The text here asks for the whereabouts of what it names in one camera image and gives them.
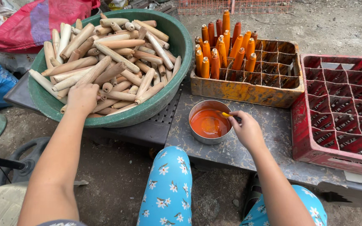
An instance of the paint stain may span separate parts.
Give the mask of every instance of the paint stain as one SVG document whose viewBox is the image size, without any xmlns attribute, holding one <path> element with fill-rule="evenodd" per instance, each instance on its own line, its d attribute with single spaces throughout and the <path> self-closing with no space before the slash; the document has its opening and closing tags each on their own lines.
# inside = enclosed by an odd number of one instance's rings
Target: paint stain
<svg viewBox="0 0 362 226">
<path fill-rule="evenodd" d="M 204 109 L 198 111 L 190 121 L 192 129 L 205 138 L 218 138 L 230 131 L 228 119 L 219 115 L 216 110 Z"/>
</svg>

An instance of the person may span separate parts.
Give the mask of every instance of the person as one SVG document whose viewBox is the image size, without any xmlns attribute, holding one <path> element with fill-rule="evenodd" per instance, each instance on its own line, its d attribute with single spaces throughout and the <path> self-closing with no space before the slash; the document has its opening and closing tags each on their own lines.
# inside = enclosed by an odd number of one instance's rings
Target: person
<svg viewBox="0 0 362 226">
<path fill-rule="evenodd" d="M 28 183 L 18 226 L 84 226 L 73 191 L 83 124 L 96 107 L 98 85 L 73 86 L 66 113 L 37 162 Z M 253 157 L 261 192 L 241 226 L 325 226 L 319 199 L 307 189 L 290 185 L 265 145 L 260 126 L 243 112 L 241 125 L 229 117 L 239 141 Z M 192 224 L 192 175 L 188 155 L 179 147 L 161 150 L 154 159 L 137 226 Z"/>
</svg>

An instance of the green container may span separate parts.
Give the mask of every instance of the green container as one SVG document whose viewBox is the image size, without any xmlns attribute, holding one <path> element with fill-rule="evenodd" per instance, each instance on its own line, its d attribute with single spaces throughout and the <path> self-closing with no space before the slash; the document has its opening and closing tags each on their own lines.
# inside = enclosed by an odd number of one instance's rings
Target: green container
<svg viewBox="0 0 362 226">
<path fill-rule="evenodd" d="M 99 118 L 86 119 L 85 127 L 125 127 L 132 126 L 148 120 L 160 112 L 174 97 L 181 81 L 187 74 L 192 60 L 192 40 L 184 25 L 173 17 L 153 10 L 128 9 L 105 13 L 108 18 L 127 18 L 129 21 L 157 21 L 157 29 L 167 34 L 170 38 L 169 51 L 174 56 L 182 58 L 181 67 L 176 75 L 160 92 L 148 99 L 146 102 L 121 113 Z M 82 21 L 83 26 L 92 23 L 99 25 L 100 16 L 95 15 Z M 31 67 L 33 70 L 43 72 L 47 69 L 45 64 L 44 50 L 42 49 L 35 58 Z M 60 109 L 63 104 L 50 95 L 31 76 L 28 82 L 30 97 L 37 108 L 52 120 L 60 121 L 62 114 Z"/>
</svg>

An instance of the hand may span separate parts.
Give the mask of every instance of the hand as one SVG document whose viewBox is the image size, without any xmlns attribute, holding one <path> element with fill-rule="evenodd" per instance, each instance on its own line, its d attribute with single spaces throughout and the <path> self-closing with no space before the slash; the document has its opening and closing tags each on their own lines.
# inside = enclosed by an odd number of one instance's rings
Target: hand
<svg viewBox="0 0 362 226">
<path fill-rule="evenodd" d="M 238 116 L 241 118 L 241 124 L 234 119 L 234 117 L 229 116 L 231 125 L 234 127 L 235 133 L 239 141 L 243 144 L 249 152 L 260 151 L 267 149 L 262 136 L 261 128 L 258 122 L 248 113 L 239 110 L 229 113 L 232 116 Z"/>
<path fill-rule="evenodd" d="M 68 93 L 68 106 L 65 114 L 77 114 L 85 117 L 92 113 L 100 96 L 97 95 L 99 86 L 97 84 L 81 84 L 72 86 Z"/>
</svg>

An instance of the concrete ground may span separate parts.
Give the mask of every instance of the concrete ground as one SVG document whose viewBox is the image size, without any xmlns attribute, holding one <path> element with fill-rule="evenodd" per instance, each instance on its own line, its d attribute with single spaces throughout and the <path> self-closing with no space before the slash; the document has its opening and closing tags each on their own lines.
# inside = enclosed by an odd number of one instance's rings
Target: concrete ground
<svg viewBox="0 0 362 226">
<path fill-rule="evenodd" d="M 257 30 L 259 38 L 296 41 L 301 53 L 362 55 L 362 1 L 297 1 L 293 11 L 293 15 L 233 15 L 231 22 L 241 21 L 243 31 Z M 181 17 L 181 21 L 194 37 L 200 35 L 203 23 L 219 17 L 189 16 Z M 2 158 L 34 138 L 51 136 L 58 124 L 16 107 L 0 113 L 8 119 L 0 136 Z M 96 226 L 135 225 L 151 164 L 146 147 L 122 141 L 105 147 L 84 138 L 76 179 L 89 185 L 75 189 L 80 219 Z M 238 225 L 248 175 L 243 170 L 195 171 L 194 224 Z M 239 208 L 232 204 L 233 199 L 239 200 Z M 362 226 L 362 208 L 322 202 L 328 225 Z"/>
</svg>

